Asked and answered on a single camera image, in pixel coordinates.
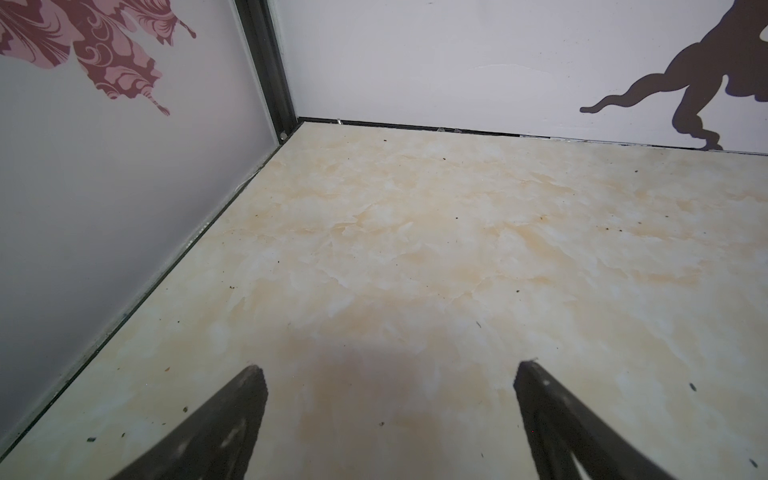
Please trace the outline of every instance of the brown silhouette decal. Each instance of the brown silhouette decal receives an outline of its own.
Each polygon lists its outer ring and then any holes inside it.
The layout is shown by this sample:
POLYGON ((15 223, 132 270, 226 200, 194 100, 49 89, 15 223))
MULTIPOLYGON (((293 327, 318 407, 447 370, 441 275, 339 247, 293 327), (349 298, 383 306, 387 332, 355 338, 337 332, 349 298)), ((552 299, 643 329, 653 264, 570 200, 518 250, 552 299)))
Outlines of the brown silhouette decal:
POLYGON ((154 59, 124 32, 138 23, 161 44, 173 44, 176 24, 195 33, 170 10, 170 0, 0 0, 0 54, 53 68, 70 49, 97 89, 109 98, 152 97, 161 73, 154 59))
POLYGON ((754 95, 757 101, 768 101, 768 42, 760 40, 767 25, 768 0, 736 0, 720 23, 700 42, 678 53, 664 73, 646 75, 627 93, 608 95, 581 111, 594 114, 608 105, 631 107, 660 91, 687 87, 672 126, 682 134, 705 140, 702 150, 723 150, 717 143, 720 135, 704 129, 699 112, 720 90, 724 75, 728 75, 728 95, 754 95))

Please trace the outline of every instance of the white wall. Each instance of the white wall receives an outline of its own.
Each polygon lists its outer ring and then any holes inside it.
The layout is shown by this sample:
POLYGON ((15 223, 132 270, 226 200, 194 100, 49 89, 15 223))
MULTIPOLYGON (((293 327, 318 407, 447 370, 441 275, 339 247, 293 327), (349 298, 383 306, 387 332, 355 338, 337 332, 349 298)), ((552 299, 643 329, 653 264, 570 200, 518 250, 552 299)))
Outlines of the white wall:
POLYGON ((197 38, 131 34, 170 117, 0 56, 0 439, 277 146, 230 3, 172 7, 197 38))
MULTIPOLYGON (((732 4, 275 0, 272 9, 300 116, 702 147, 672 127, 683 91, 599 114, 579 108, 664 71, 732 4)), ((705 127, 726 150, 768 152, 768 104, 724 88, 702 112, 705 127)))

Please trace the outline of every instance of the marble floor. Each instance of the marble floor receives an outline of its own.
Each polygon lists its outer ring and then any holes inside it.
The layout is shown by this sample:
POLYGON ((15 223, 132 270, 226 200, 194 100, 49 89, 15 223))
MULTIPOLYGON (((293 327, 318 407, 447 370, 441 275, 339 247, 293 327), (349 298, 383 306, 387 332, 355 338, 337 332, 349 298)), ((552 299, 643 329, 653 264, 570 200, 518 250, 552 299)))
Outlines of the marble floor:
POLYGON ((678 478, 768 478, 767 340, 766 157, 304 124, 0 478, 106 479, 255 363, 247 478, 533 479, 534 357, 678 478))

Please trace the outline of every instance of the floor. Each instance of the floor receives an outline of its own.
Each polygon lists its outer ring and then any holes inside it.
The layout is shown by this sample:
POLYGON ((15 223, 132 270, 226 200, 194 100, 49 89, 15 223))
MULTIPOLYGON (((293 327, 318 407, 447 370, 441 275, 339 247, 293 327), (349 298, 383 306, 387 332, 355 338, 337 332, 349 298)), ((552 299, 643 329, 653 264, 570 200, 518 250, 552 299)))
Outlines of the floor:
POLYGON ((766 157, 304 124, 0 478, 106 479, 256 363, 247 478, 533 479, 535 357, 678 478, 768 478, 767 339, 766 157))

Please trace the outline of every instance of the silhouette leg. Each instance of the silhouette leg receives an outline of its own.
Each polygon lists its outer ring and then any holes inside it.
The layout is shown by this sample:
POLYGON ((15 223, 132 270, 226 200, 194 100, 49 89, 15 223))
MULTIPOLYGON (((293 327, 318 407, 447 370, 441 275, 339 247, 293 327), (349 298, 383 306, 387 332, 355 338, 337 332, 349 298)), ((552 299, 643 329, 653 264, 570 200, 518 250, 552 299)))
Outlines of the silhouette leg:
POLYGON ((685 81, 672 78, 668 74, 652 73, 634 82, 629 87, 629 90, 627 90, 627 93, 623 95, 608 95, 591 107, 582 107, 580 111, 585 114, 596 114, 608 105, 632 107, 652 94, 659 93, 660 91, 680 90, 685 88, 686 85, 685 81))
POLYGON ((699 112, 714 98, 722 83, 723 75, 718 74, 697 79, 685 91, 683 100, 672 117, 672 126, 675 130, 707 141, 702 150, 723 150, 717 143, 720 135, 714 131, 704 130, 703 122, 699 117, 699 112))

